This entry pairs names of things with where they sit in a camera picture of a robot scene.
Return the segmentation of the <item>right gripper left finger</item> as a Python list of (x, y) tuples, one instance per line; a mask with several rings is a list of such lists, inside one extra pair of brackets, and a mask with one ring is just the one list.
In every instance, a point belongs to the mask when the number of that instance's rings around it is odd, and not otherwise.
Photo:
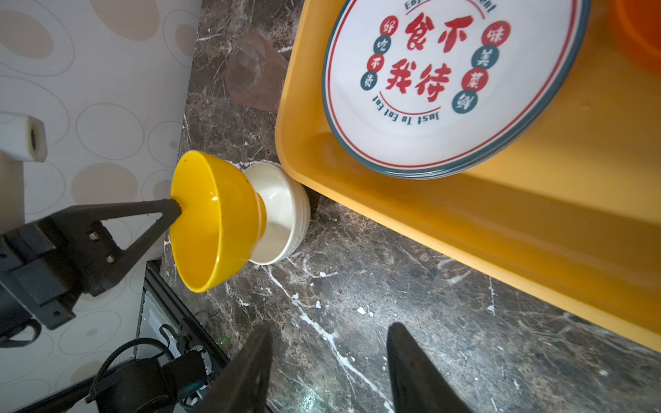
[(193, 411), (265, 412), (272, 361), (272, 333), (262, 325), (249, 335)]

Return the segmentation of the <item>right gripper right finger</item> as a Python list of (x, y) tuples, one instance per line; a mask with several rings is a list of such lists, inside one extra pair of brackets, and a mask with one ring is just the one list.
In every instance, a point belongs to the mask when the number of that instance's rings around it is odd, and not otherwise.
[(387, 334), (387, 361), (396, 412), (468, 412), (402, 323)]

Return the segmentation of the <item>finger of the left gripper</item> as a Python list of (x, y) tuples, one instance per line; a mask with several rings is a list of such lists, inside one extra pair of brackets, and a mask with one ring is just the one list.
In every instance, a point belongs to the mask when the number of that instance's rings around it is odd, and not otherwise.
[(71, 206), (49, 220), (64, 236), (63, 251), (83, 292), (98, 296), (115, 287), (181, 213), (176, 201), (161, 199)]

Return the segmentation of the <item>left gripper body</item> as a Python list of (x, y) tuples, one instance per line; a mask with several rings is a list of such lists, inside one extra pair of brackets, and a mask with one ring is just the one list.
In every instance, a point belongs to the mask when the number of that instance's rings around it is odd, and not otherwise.
[(37, 338), (44, 328), (55, 330), (76, 318), (82, 285), (65, 246), (66, 237), (51, 219), (1, 235), (1, 337), (31, 328)]

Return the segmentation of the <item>yellow bowl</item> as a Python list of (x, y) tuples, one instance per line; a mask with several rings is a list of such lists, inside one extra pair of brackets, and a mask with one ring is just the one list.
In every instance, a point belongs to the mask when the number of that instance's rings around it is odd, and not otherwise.
[(264, 201), (244, 172), (188, 151), (177, 164), (170, 198), (182, 209), (170, 227), (170, 244), (184, 285), (201, 294), (239, 273), (267, 224)]

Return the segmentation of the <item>white bowl stack bottom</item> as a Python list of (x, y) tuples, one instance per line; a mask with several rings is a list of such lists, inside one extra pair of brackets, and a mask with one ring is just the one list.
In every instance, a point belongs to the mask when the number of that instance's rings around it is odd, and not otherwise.
[(291, 256), (306, 236), (311, 220), (310, 201), (303, 186), (280, 165), (255, 163), (246, 171), (248, 181), (265, 206), (265, 232), (251, 262), (272, 265)]

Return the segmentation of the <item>orange plastic bowl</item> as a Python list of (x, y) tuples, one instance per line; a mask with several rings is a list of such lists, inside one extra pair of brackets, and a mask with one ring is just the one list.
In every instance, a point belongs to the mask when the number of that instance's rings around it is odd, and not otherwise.
[(660, 76), (660, 0), (609, 1), (610, 27), (620, 50)]

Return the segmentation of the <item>yellow plastic bin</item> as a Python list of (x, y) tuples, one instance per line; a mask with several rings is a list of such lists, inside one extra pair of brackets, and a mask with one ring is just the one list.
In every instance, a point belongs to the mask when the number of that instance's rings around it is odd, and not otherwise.
[(351, 158), (322, 103), (339, 1), (307, 1), (275, 127), (298, 182), (653, 350), (660, 348), (660, 78), (616, 45), (595, 1), (578, 58), (513, 145), (460, 175), (385, 177)]

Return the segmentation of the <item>pink translucent cup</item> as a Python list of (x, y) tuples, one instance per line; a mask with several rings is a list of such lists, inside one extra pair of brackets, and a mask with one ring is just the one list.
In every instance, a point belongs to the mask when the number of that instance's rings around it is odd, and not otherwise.
[(229, 54), (225, 85), (236, 103), (276, 115), (287, 69), (287, 60), (251, 29)]

